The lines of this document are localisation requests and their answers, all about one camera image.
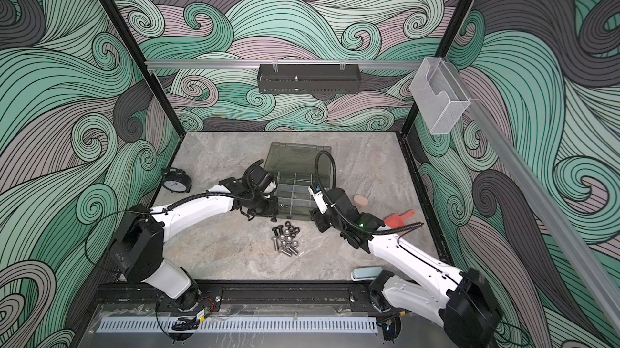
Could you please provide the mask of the black alarm clock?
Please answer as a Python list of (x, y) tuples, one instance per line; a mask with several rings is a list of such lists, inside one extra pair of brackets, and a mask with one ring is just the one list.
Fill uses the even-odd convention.
[(185, 170), (170, 167), (164, 169), (162, 175), (161, 185), (166, 190), (174, 193), (189, 193), (191, 191), (192, 179)]

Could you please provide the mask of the black corner frame post left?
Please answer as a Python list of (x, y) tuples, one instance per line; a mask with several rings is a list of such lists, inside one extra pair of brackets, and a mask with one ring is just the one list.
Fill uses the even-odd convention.
[(174, 130), (179, 135), (180, 138), (184, 138), (186, 135), (186, 131), (183, 128), (179, 118), (177, 117), (174, 108), (171, 106), (166, 93), (158, 80), (158, 78), (150, 73), (146, 66), (145, 55), (140, 49), (137, 41), (133, 37), (131, 31), (129, 30), (129, 26), (123, 20), (123, 16), (120, 13), (117, 5), (114, 0), (98, 0), (100, 5), (105, 10), (108, 18), (111, 21), (111, 24), (114, 26), (116, 31), (119, 33), (119, 36), (124, 43), (125, 47), (129, 51), (129, 55), (132, 57), (133, 61), (136, 63), (142, 78), (145, 79), (147, 86), (150, 88), (153, 93), (155, 99), (158, 101), (159, 105), (163, 109), (166, 117), (171, 122)]

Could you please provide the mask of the black corner frame post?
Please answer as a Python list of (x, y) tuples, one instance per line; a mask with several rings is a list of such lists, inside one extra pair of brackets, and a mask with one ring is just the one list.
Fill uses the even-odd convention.
[[(474, 0), (458, 0), (455, 7), (455, 13), (452, 15), (450, 23), (447, 26), (446, 33), (442, 37), (437, 52), (433, 57), (440, 57), (447, 61), (448, 52), (453, 42), (456, 40), (456, 36), (459, 34), (461, 26), (463, 26), (466, 16), (471, 10), (471, 6)], [(418, 116), (421, 116), (418, 105), (414, 101), (411, 111), (408, 114), (405, 124), (401, 130), (402, 136), (407, 137), (414, 131), (414, 122)]]
[(124, 43), (125, 47), (129, 51), (129, 55), (132, 57), (133, 61), (136, 63), (142, 78), (145, 79), (147, 86), (150, 88), (153, 93), (155, 99), (158, 101), (159, 105), (163, 109), (166, 117), (171, 122), (174, 130), (179, 135), (180, 138), (184, 138), (186, 135), (186, 131), (183, 128), (179, 118), (177, 117), (174, 108), (171, 106), (166, 93), (158, 80), (158, 78), (150, 73), (146, 66), (145, 55), (140, 49), (137, 41), (133, 37), (131, 31), (129, 30), (129, 26), (123, 20), (123, 16), (120, 13), (117, 5), (114, 0), (98, 0), (100, 5), (105, 10), (108, 18), (111, 21), (111, 24), (114, 26), (116, 31), (119, 33), (119, 36)]

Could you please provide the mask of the black perforated wall tray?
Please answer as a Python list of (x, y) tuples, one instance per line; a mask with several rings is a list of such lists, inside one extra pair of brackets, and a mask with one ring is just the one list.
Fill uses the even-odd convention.
[(258, 89), (263, 94), (355, 94), (362, 75), (358, 65), (260, 65)]

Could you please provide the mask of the pile of screws and nuts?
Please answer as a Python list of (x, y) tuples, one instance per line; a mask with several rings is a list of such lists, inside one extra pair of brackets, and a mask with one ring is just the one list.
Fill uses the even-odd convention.
[(271, 241), (276, 252), (288, 257), (300, 254), (300, 243), (297, 239), (300, 234), (300, 227), (293, 225), (290, 220), (287, 220), (283, 225), (272, 227), (271, 232), (273, 233)]

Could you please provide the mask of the aluminium rail back wall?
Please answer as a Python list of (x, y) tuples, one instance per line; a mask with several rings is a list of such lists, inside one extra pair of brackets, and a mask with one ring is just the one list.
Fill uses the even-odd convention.
[(147, 60), (145, 65), (150, 70), (157, 69), (259, 69), (260, 65), (271, 65), (275, 69), (280, 65), (358, 65), (361, 70), (409, 71), (418, 69), (420, 61), (400, 60)]

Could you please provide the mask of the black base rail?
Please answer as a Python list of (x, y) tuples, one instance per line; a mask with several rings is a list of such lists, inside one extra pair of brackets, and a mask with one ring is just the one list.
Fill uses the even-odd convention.
[[(379, 307), (379, 290), (371, 281), (260, 281), (198, 280), (203, 302), (216, 312), (240, 306), (328, 306), (336, 310), (369, 314), (399, 314), (413, 308), (388, 305)], [(102, 304), (152, 304), (163, 293), (145, 283), (106, 283), (99, 286), (94, 301)]]

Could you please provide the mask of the clear acrylic wall holder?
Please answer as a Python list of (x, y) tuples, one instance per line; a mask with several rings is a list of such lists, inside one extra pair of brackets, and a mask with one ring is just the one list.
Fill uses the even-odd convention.
[(410, 92), (431, 135), (447, 135), (471, 104), (457, 68), (440, 57), (425, 58)]

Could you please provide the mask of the red plastic scoop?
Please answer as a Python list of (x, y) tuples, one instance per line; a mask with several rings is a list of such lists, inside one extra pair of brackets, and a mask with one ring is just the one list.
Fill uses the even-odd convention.
[(389, 228), (402, 228), (406, 225), (406, 220), (411, 219), (416, 215), (416, 212), (409, 210), (403, 214), (392, 214), (384, 220), (384, 223)]

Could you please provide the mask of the black corner frame post right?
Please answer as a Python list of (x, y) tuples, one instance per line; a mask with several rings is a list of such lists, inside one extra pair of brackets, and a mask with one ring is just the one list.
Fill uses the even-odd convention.
[[(455, 13), (452, 15), (450, 23), (447, 26), (446, 33), (442, 37), (437, 52), (433, 57), (440, 57), (447, 61), (448, 52), (453, 42), (456, 40), (456, 36), (459, 34), (461, 26), (463, 26), (466, 16), (471, 10), (471, 6), (474, 0), (458, 0), (455, 7)], [(407, 137), (414, 131), (414, 122), (418, 116), (421, 116), (418, 105), (414, 101), (411, 111), (408, 114), (405, 124), (401, 130), (402, 136)]]

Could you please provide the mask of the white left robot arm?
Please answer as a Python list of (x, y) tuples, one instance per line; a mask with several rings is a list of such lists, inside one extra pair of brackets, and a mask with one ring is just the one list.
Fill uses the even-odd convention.
[(164, 245), (194, 225), (238, 210), (249, 220), (279, 214), (276, 177), (261, 167), (249, 166), (240, 178), (226, 178), (204, 193), (160, 207), (141, 204), (124, 213), (111, 238), (108, 252), (128, 283), (146, 283), (162, 292), (181, 312), (200, 302), (198, 284), (182, 267), (166, 260)]

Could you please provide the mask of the pale blue rectangular case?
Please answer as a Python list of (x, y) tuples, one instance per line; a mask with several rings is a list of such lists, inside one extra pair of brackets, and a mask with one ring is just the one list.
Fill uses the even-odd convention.
[(350, 278), (352, 281), (372, 281), (377, 278), (382, 272), (383, 267), (358, 267), (353, 269)]

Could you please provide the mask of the smoky clear compartment organizer box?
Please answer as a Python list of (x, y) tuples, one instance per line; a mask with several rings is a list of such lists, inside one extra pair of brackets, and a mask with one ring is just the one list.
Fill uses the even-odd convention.
[(278, 220), (311, 220), (316, 208), (308, 188), (316, 186), (314, 164), (321, 151), (332, 152), (329, 146), (273, 142), (264, 168), (276, 178)]

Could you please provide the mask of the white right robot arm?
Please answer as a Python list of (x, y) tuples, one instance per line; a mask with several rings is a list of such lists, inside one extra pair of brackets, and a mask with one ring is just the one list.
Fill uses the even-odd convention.
[(333, 228), (350, 246), (400, 271), (381, 270), (369, 285), (374, 308), (386, 316), (381, 324), (387, 340), (400, 333), (398, 310), (434, 322), (458, 347), (487, 347), (494, 340), (503, 312), (488, 280), (478, 270), (461, 271), (406, 241), (404, 233), (420, 228), (419, 223), (395, 227), (360, 212), (341, 188), (311, 186), (308, 192), (320, 232)]

